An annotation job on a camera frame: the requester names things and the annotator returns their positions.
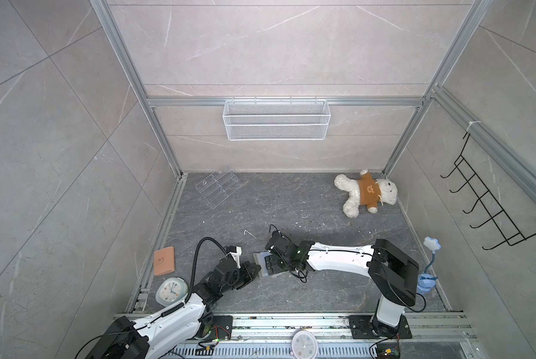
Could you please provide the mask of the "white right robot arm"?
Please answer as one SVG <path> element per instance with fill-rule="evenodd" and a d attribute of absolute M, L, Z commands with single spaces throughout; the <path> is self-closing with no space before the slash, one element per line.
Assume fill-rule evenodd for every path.
<path fill-rule="evenodd" d="M 419 264 L 387 239 L 372 245 L 345 247 L 314 241 L 294 244 L 281 231 L 272 231 L 265 251 L 254 255 L 260 275 L 289 273 L 305 283 L 308 270 L 362 275 L 376 285 L 381 297 L 371 320 L 377 333 L 393 334 L 403 322 L 405 309 L 415 306 Z"/>

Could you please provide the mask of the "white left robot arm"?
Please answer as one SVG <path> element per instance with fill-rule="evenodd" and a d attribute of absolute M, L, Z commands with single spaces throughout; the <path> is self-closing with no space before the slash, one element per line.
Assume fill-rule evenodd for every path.
<path fill-rule="evenodd" d="M 249 261 L 237 263 L 229 254 L 179 303 L 137 320 L 117 318 L 104 334 L 88 341 L 94 346 L 84 357 L 161 358 L 178 344 L 202 334 L 223 294 L 250 284 L 260 270 L 261 266 Z"/>

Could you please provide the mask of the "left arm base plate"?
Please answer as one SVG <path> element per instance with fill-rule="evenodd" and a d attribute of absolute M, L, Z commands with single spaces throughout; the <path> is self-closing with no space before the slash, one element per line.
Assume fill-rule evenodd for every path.
<path fill-rule="evenodd" d="M 230 340 L 233 330 L 232 316 L 215 316 L 208 314 L 199 320 L 200 328 L 194 336 L 196 340 Z"/>

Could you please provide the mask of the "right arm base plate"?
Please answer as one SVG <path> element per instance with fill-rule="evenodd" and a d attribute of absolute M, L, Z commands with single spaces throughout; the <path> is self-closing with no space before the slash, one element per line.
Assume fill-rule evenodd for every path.
<path fill-rule="evenodd" d="M 352 315 L 348 316 L 348 321 L 355 340 L 412 339 L 411 329 L 404 315 L 400 317 L 400 321 L 395 327 L 381 323 L 375 315 Z"/>

